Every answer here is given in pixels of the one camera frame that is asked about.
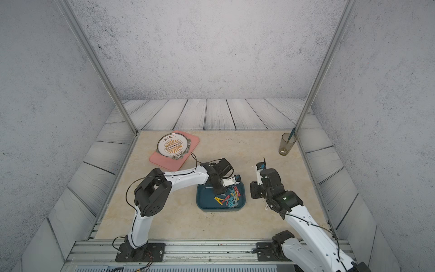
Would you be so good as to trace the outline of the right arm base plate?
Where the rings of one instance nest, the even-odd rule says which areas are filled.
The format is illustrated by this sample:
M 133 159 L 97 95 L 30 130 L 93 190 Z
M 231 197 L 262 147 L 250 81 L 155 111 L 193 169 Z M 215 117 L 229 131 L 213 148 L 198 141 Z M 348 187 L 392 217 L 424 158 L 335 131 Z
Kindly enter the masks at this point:
M 281 261 L 282 257 L 276 242 L 257 243 L 256 247 L 251 251 L 257 256 L 259 262 Z

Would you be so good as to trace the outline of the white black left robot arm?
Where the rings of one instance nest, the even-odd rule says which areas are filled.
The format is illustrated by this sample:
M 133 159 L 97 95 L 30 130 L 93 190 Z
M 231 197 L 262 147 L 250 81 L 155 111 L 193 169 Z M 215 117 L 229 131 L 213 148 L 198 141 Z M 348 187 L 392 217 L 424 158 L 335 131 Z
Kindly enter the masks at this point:
M 154 216 L 165 206 L 169 195 L 177 190 L 191 186 L 208 184 L 215 195 L 224 194 L 228 187 L 241 182 L 240 175 L 229 174 L 233 171 L 225 159 L 197 164 L 194 168 L 164 172 L 154 168 L 146 177 L 139 179 L 134 190 L 135 217 L 126 243 L 132 249 L 139 249 L 148 243 L 148 234 Z

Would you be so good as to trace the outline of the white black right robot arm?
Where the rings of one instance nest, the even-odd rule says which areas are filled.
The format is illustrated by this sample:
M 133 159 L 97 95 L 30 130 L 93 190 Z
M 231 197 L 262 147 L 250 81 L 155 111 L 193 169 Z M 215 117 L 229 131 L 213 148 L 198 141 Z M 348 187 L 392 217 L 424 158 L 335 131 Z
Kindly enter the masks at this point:
M 253 199 L 263 198 L 270 210 L 278 213 L 302 238 L 303 247 L 289 231 L 273 237 L 272 252 L 276 258 L 293 261 L 304 272 L 368 272 L 364 263 L 356 263 L 341 249 L 336 237 L 328 235 L 328 229 L 317 224 L 301 198 L 293 191 L 284 189 L 277 170 L 267 168 L 266 163 L 256 165 L 257 180 L 251 182 Z

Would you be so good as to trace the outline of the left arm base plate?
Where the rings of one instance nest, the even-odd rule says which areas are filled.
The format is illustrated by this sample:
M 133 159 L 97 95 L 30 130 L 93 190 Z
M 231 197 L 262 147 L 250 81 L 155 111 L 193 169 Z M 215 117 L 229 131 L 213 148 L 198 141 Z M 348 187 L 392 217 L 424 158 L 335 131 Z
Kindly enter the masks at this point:
M 134 249 L 129 242 L 122 243 L 115 262 L 163 262 L 165 243 L 147 243 Z

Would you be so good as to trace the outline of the teal clothespin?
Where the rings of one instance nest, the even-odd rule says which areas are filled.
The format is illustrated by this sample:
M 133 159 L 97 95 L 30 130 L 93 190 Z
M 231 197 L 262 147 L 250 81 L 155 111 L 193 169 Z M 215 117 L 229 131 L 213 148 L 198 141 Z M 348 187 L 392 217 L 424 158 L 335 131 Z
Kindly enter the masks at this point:
M 229 209 L 236 208 L 239 205 L 239 201 L 236 198 L 231 197 L 231 198 L 226 200 L 225 205 Z

